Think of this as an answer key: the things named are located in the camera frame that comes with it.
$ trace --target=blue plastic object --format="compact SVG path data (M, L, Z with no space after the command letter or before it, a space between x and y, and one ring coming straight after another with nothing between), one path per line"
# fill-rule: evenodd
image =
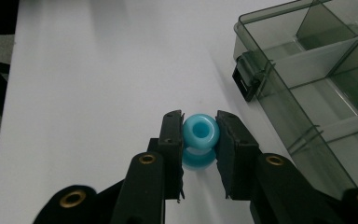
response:
M196 150L199 149L187 147L183 150L182 164L187 170L203 170L211 165L216 158L212 148L202 150L204 154L194 153Z
M183 125L183 138L188 147L212 148L219 140L219 135L219 126L216 121L205 114L193 115Z
M183 166L188 170L201 170L211 165L216 158L213 147L219 136L219 126L212 117L204 114L189 117L183 125Z

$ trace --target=clear plastic organizer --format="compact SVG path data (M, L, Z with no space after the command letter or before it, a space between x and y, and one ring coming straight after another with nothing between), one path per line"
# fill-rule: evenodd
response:
M234 29L234 79L297 168L336 198L358 188L358 0L295 1L242 15Z

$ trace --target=white surface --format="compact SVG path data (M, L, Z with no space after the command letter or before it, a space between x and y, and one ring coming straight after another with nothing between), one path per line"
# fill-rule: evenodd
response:
M231 78L238 17L282 2L21 1L0 137L0 224L32 223L70 185L115 184L175 109L237 114L263 151L287 156ZM186 199L167 203L166 223L253 222L248 203L224 199L215 165L184 181Z

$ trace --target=black mechanical arm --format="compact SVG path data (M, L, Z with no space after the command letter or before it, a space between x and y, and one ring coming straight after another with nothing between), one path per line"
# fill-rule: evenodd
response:
M87 186L57 192L35 224L159 224L165 222L165 200L185 198L180 110L163 118L159 138L133 157L124 180L100 193ZM226 198L251 202L256 224L358 223L358 189L341 201L314 189L285 157L263 154L241 120L218 111L215 147Z

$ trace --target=plastic storage box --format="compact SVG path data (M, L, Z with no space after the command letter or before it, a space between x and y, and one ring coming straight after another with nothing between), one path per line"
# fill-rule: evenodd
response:
M358 0L295 1L240 16L234 79L297 168L340 198L358 188Z

